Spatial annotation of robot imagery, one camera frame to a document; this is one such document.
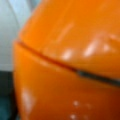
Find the glossy orange shell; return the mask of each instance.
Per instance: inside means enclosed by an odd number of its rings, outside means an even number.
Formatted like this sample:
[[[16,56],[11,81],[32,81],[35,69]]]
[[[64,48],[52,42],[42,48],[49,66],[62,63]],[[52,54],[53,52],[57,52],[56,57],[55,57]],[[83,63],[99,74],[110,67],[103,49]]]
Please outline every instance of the glossy orange shell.
[[[120,1],[43,0],[14,44],[22,120],[120,120]]]

